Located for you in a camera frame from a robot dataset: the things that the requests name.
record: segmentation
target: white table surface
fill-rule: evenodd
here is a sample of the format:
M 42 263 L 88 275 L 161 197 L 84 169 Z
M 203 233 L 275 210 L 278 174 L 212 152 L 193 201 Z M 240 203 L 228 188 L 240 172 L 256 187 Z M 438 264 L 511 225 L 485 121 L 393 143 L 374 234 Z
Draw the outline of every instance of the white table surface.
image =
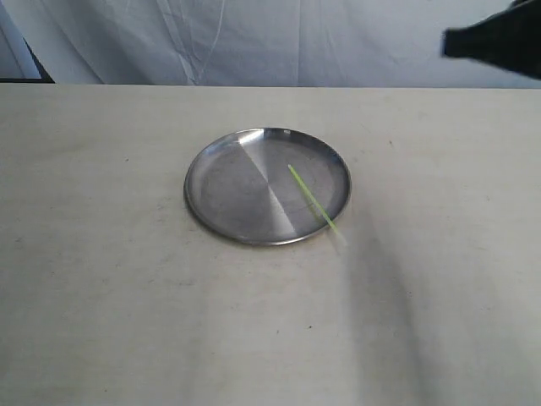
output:
M 541 91 L 0 85 L 0 404 L 541 404 Z M 246 248 L 194 156 L 280 126 L 354 191 Z

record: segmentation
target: black object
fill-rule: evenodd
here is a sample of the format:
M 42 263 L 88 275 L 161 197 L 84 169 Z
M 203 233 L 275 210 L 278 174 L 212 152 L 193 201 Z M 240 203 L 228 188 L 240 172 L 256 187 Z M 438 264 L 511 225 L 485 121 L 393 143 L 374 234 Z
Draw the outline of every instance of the black object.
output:
M 541 0 L 517 0 L 476 25 L 447 30 L 442 53 L 541 80 Z

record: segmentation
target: round plate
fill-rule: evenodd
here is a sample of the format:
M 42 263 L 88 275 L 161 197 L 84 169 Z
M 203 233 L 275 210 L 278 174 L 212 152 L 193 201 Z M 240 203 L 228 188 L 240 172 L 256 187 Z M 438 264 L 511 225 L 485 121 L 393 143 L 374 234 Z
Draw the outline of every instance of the round plate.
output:
M 326 143 L 290 129 L 248 129 L 207 146 L 184 182 L 194 216 L 209 229 L 245 244 L 288 244 L 328 224 L 289 170 L 335 219 L 351 194 L 349 171 Z

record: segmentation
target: green stick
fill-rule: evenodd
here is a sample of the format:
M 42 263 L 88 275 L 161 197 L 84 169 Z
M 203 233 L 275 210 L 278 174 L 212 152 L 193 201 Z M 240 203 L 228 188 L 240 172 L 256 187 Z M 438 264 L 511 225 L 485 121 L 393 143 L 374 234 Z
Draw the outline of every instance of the green stick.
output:
M 291 171 L 291 175 L 297 180 L 298 185 L 303 190 L 304 194 L 314 203 L 314 206 L 317 207 L 317 209 L 320 211 L 321 216 L 327 221 L 329 226 L 331 227 L 332 231 L 336 233 L 337 236 L 339 236 L 341 239 L 344 239 L 342 233 L 338 230 L 338 227 L 335 225 L 335 223 L 331 220 L 329 215 L 326 213 L 325 209 L 321 206 L 321 204 L 315 199 L 314 195 L 312 195 L 312 192 L 310 192 L 310 189 L 308 189 L 308 186 L 303 181 L 303 179 L 300 177 L 300 175 L 297 173 L 294 167 L 287 164 L 287 167 L 289 167 L 289 170 Z

